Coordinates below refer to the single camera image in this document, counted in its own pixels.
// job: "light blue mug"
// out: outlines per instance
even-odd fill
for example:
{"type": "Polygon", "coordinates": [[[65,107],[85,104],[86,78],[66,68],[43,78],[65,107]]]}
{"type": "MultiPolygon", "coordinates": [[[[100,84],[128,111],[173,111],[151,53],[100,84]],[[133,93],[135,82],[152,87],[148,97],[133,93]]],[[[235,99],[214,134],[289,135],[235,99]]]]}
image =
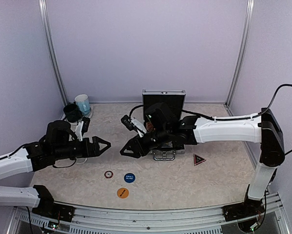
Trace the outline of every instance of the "light blue mug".
{"type": "Polygon", "coordinates": [[[89,106],[88,96],[86,94],[76,96],[74,101],[76,102],[76,105],[78,105],[79,110],[82,112],[83,115],[87,115],[88,113],[90,113],[91,109],[89,106]]]}

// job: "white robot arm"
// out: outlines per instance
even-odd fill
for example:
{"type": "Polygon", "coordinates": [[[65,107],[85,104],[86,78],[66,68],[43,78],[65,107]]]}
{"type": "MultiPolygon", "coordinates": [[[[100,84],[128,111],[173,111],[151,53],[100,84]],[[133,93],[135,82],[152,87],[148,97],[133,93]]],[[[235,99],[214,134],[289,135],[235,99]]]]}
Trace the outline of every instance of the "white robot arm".
{"type": "MultiPolygon", "coordinates": [[[[48,166],[54,166],[60,159],[88,158],[100,156],[111,144],[97,136],[83,138],[89,126],[89,118],[83,118],[72,132],[70,123],[57,120],[47,126],[46,135],[38,142],[20,146],[12,153],[0,156],[0,179],[20,173],[35,172],[48,166]]],[[[71,222],[74,208],[56,204],[45,186],[34,185],[28,188],[0,186],[0,206],[27,206],[32,212],[71,222]]]]}
{"type": "MultiPolygon", "coordinates": [[[[285,159],[282,131],[271,110],[262,108],[261,113],[238,117],[195,114],[177,120],[167,104],[154,104],[145,110],[154,130],[130,139],[120,153],[139,158],[167,142],[172,142],[173,146],[231,140],[260,143],[261,157],[244,202],[225,206],[223,210],[226,221],[252,216],[258,211],[263,213],[265,190],[285,159]]],[[[136,131],[136,120],[131,122],[128,116],[124,116],[121,121],[129,130],[136,131]]]]}

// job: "white wall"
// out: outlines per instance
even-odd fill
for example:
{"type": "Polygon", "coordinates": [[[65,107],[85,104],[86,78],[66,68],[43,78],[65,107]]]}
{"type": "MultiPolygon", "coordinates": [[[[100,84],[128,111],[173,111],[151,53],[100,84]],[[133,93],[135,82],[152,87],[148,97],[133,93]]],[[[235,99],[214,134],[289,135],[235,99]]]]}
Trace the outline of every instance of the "white wall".
{"type": "MultiPolygon", "coordinates": [[[[47,51],[37,0],[0,0],[0,155],[39,140],[62,103],[47,51]]],[[[26,187],[32,173],[0,181],[26,187]]],[[[0,207],[0,234],[12,208],[0,207]]]]}
{"type": "Polygon", "coordinates": [[[225,102],[246,8],[246,0],[47,1],[69,100],[185,89],[187,101],[225,102]]]}
{"type": "MultiPolygon", "coordinates": [[[[256,0],[233,113],[259,112],[282,83],[292,83],[292,0],[256,0]]],[[[280,90],[271,109],[287,152],[292,149],[292,88],[280,90]]],[[[252,149],[258,157],[259,145],[253,144],[252,149]]],[[[279,191],[292,226],[292,154],[280,166],[272,189],[279,191]]]]}

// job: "black mug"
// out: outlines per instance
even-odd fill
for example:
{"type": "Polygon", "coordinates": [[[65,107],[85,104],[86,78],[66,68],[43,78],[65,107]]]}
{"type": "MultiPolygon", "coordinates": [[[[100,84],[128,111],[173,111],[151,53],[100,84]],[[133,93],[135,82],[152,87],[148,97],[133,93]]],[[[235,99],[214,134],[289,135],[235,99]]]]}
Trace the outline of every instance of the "black mug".
{"type": "Polygon", "coordinates": [[[68,122],[74,123],[82,118],[82,112],[79,110],[76,104],[68,104],[63,108],[63,112],[66,115],[68,122]]]}

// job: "marble floor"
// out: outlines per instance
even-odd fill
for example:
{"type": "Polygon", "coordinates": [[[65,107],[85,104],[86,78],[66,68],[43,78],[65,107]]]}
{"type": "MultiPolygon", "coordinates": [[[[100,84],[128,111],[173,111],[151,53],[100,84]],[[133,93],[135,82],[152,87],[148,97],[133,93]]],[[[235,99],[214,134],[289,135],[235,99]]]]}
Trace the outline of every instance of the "marble floor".
{"type": "MultiPolygon", "coordinates": [[[[84,164],[38,171],[31,185],[45,185],[56,201],[115,209],[197,208],[243,200],[254,169],[242,142],[186,146],[186,154],[176,156],[174,161],[121,156],[120,149],[136,132],[129,132],[120,119],[136,105],[93,104],[94,113],[85,137],[98,136],[111,142],[112,147],[84,164]],[[206,161],[194,166],[193,153],[206,161]],[[105,178],[106,171],[112,171],[113,177],[105,178]],[[124,181],[127,173],[136,176],[133,183],[124,181]],[[120,188],[129,191],[127,198],[117,196],[120,188]]],[[[185,104],[184,109],[217,117],[228,115],[219,104],[185,104]]],[[[142,108],[133,116],[142,121],[142,108]]],[[[70,164],[70,160],[56,163],[70,164]]]]}

